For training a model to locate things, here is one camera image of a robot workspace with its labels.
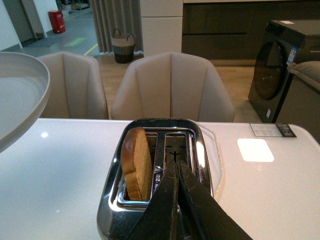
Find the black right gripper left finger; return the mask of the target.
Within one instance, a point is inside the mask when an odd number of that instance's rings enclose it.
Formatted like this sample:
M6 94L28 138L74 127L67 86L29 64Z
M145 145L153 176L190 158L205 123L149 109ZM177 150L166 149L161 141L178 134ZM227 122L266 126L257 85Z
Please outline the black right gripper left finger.
M160 185L127 240L174 240L178 219L179 177L175 161L168 161Z

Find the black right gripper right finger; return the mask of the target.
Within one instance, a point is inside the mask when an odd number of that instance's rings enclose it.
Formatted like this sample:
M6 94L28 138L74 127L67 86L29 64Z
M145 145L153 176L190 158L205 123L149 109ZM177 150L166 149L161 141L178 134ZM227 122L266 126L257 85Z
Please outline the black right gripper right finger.
M192 240L250 240L251 237L220 207L190 168L180 161L178 204L183 231Z

